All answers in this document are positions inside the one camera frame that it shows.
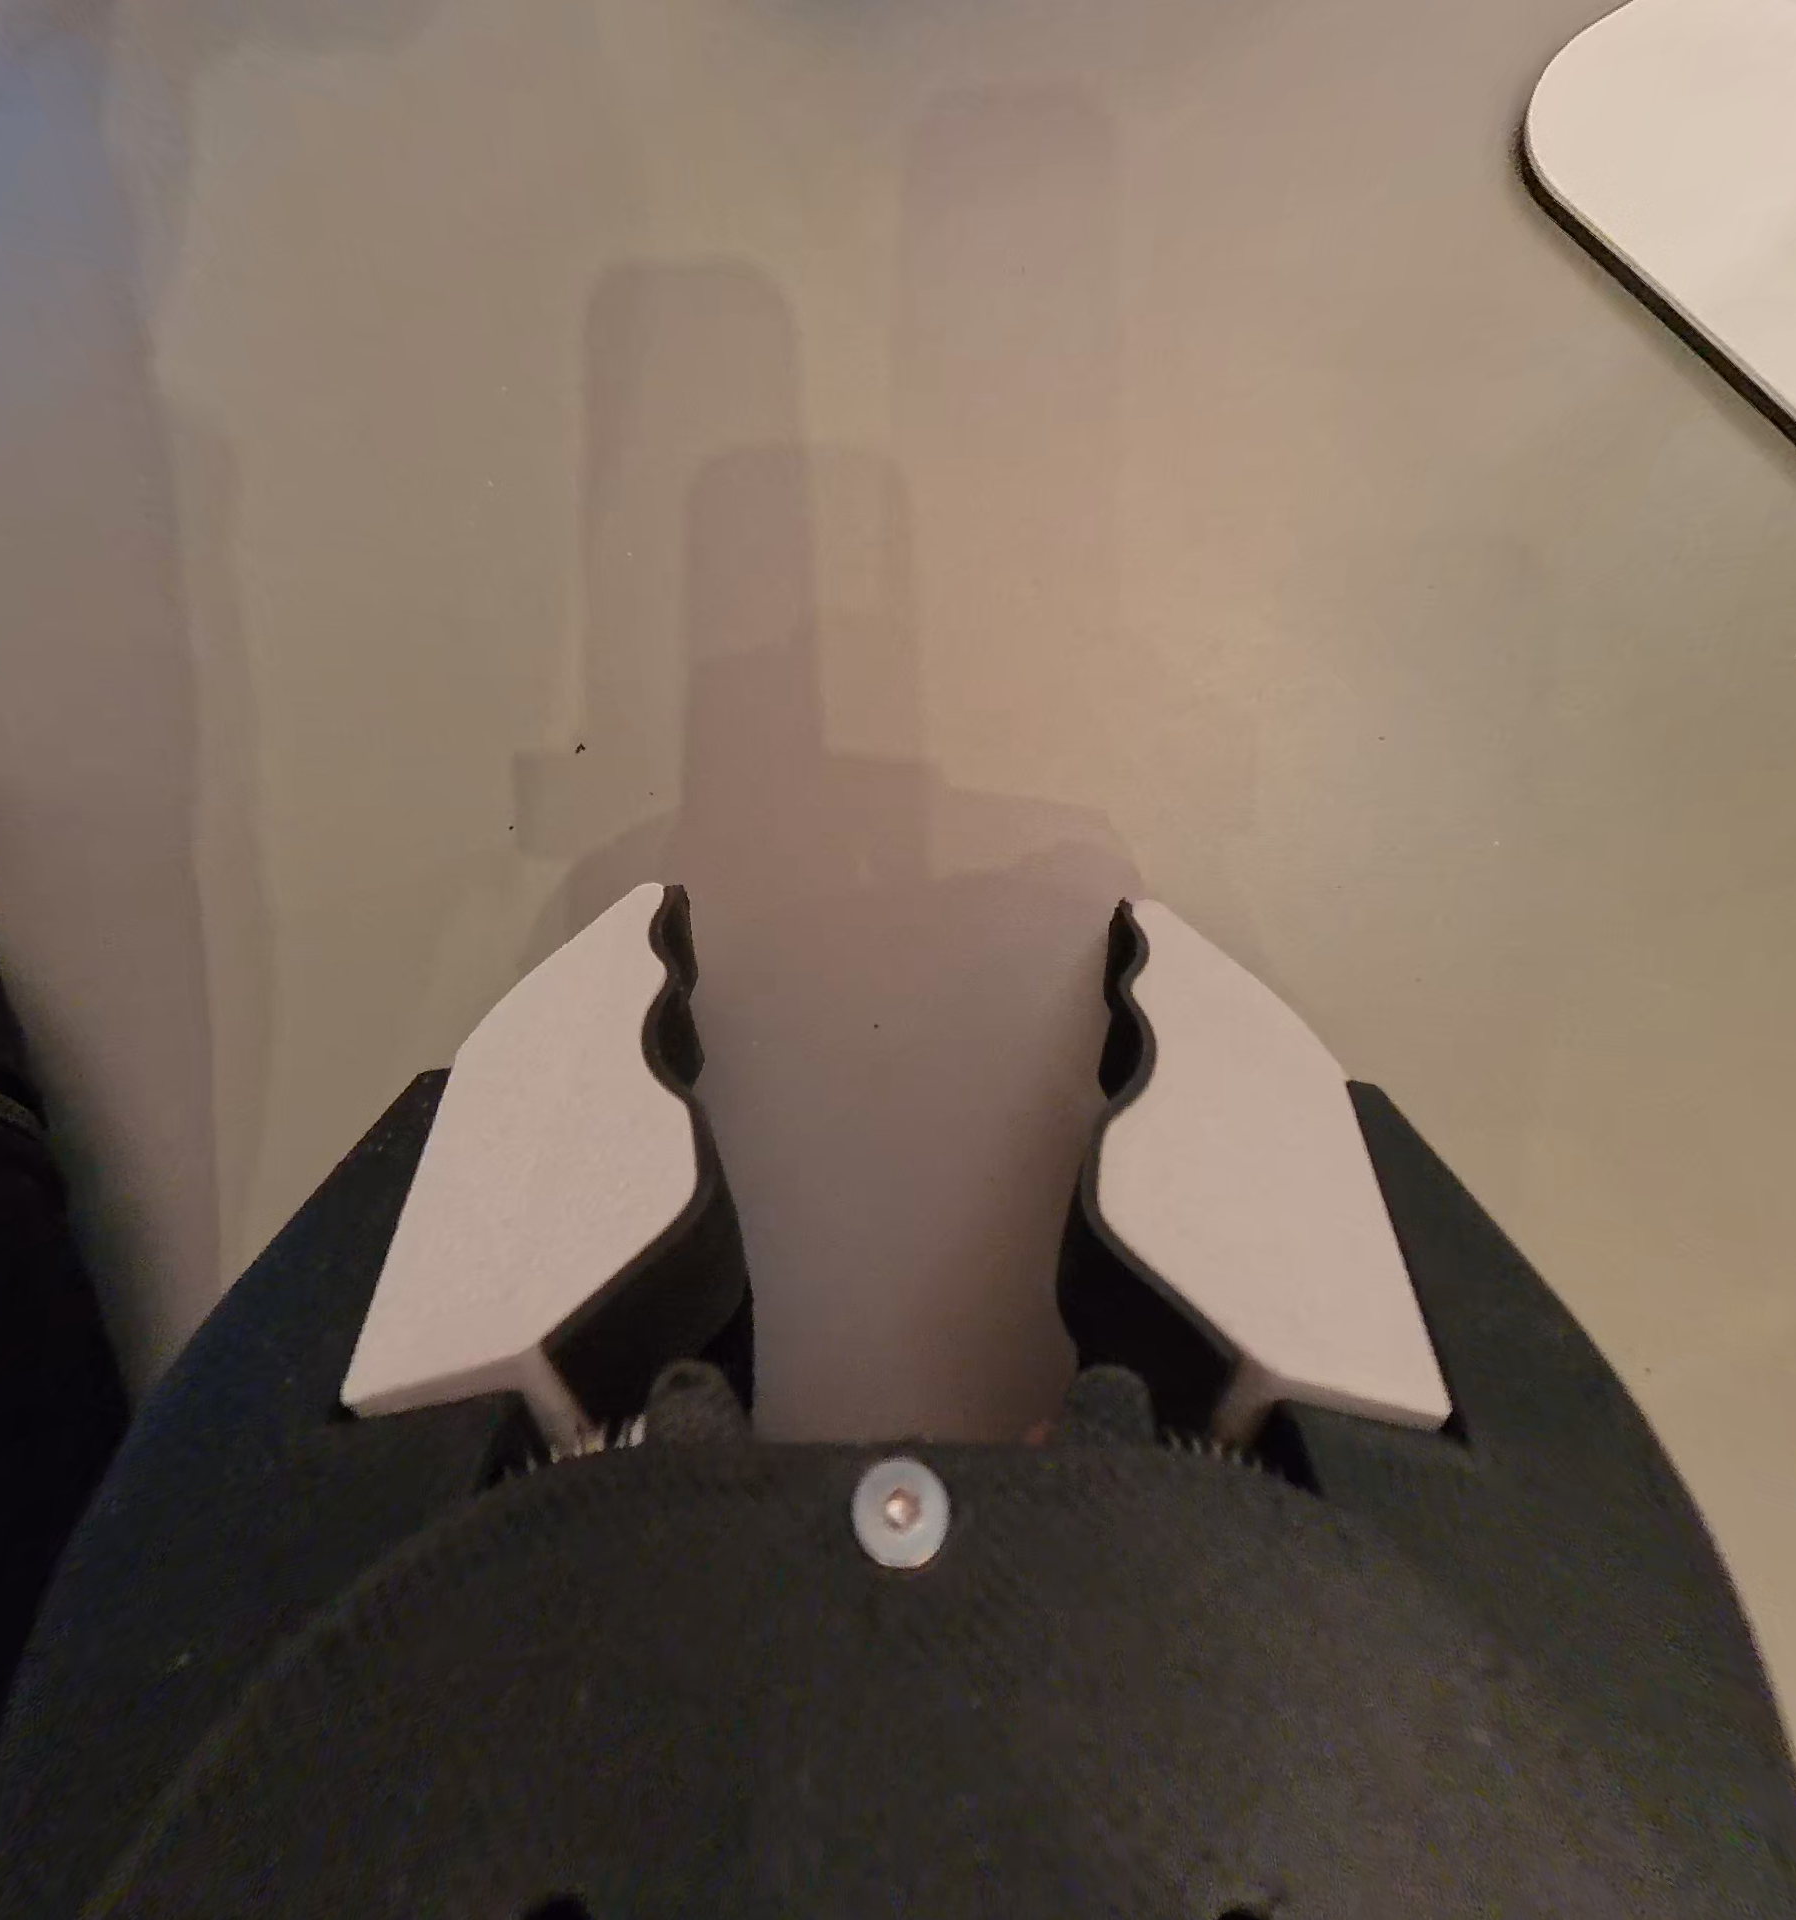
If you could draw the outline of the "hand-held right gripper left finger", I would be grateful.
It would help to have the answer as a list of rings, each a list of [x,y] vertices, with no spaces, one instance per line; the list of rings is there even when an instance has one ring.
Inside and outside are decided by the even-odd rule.
[[[536,1429],[627,1429],[705,1362],[754,1403],[754,1305],[694,1031],[691,899],[642,882],[459,1043],[341,1403],[518,1394]]]

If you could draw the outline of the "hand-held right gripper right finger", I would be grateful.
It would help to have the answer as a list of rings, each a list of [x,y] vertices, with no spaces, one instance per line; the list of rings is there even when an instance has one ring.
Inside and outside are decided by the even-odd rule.
[[[1160,899],[1103,940],[1100,1111],[1055,1256],[1081,1375],[1160,1438],[1302,1406],[1440,1430],[1454,1391],[1336,1056]]]

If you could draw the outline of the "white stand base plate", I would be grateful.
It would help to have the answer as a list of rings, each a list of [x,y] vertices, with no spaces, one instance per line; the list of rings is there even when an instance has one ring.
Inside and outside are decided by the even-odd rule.
[[[1622,4],[1542,68],[1534,200],[1796,448],[1796,4]]]

